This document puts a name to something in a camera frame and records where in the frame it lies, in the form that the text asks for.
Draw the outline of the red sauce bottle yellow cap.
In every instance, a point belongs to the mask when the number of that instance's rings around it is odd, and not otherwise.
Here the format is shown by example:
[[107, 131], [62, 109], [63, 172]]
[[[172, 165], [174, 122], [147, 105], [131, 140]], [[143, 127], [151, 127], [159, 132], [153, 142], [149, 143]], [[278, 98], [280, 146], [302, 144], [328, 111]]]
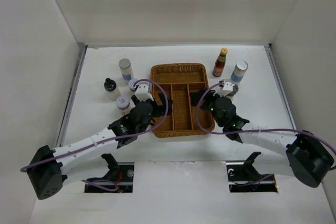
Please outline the red sauce bottle yellow cap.
[[223, 73], [225, 64], [226, 64], [226, 56], [228, 53], [228, 49], [227, 48], [222, 48], [216, 61], [215, 61], [215, 65], [214, 65], [214, 69], [213, 69], [213, 76], [215, 77], [220, 77]]

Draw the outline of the silver-lid salt shaker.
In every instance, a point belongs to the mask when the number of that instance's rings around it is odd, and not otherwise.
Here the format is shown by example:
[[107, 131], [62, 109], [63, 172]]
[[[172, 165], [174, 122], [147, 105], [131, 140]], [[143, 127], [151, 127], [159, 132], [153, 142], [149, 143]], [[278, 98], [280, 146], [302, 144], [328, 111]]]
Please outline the silver-lid salt shaker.
[[122, 74], [122, 77], [125, 81], [130, 81], [134, 78], [131, 61], [127, 58], [123, 58], [119, 61], [119, 68]]
[[246, 61], [239, 61], [236, 63], [235, 68], [231, 74], [231, 80], [234, 83], [240, 83], [248, 69], [248, 63]]

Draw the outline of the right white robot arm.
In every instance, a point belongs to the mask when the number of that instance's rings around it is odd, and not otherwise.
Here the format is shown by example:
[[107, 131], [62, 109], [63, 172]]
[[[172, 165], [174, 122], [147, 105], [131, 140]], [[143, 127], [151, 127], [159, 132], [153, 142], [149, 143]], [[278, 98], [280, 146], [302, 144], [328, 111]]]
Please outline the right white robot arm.
[[213, 87], [201, 88], [190, 94], [191, 105], [197, 111], [211, 113], [222, 128], [221, 135], [230, 140], [255, 145], [281, 155], [276, 161], [263, 161], [261, 153], [252, 153], [244, 163], [244, 175], [251, 180], [261, 174], [278, 173], [293, 176], [304, 185], [316, 188], [326, 174], [335, 169], [334, 158], [330, 154], [335, 149], [308, 131], [293, 129], [266, 129], [240, 117], [231, 97], [238, 86], [227, 82]]

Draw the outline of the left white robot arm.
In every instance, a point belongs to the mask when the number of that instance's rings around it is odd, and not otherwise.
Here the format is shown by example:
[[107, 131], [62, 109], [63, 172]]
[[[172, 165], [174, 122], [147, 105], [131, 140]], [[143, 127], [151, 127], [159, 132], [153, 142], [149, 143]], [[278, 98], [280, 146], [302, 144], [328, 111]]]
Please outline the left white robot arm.
[[160, 92], [161, 104], [157, 104], [150, 93], [144, 98], [132, 96], [135, 107], [130, 113], [109, 124], [99, 133], [73, 144], [51, 149], [40, 147], [27, 167], [26, 172], [39, 200], [58, 193], [63, 186], [83, 180], [88, 184], [100, 178], [92, 173], [93, 164], [102, 165], [100, 175], [103, 180], [113, 181], [119, 172], [118, 162], [111, 154], [112, 148], [122, 148], [134, 142], [138, 136], [149, 132], [152, 125], [159, 124], [156, 118], [165, 120], [172, 113], [172, 99]]

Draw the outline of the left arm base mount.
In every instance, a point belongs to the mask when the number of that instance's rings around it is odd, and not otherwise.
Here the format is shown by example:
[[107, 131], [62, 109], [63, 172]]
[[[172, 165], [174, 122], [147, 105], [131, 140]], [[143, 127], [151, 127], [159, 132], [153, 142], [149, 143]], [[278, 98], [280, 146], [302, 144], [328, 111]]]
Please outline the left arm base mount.
[[118, 163], [111, 154], [102, 154], [99, 165], [106, 168], [103, 175], [87, 178], [84, 193], [132, 193], [134, 163]]

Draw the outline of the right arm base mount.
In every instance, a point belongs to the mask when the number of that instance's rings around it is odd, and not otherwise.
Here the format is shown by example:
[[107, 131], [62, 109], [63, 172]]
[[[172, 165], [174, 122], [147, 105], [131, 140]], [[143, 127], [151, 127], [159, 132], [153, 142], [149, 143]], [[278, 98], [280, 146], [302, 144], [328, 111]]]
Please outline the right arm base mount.
[[277, 193], [274, 174], [260, 174], [253, 167], [261, 152], [253, 152], [244, 161], [226, 162], [231, 193]]

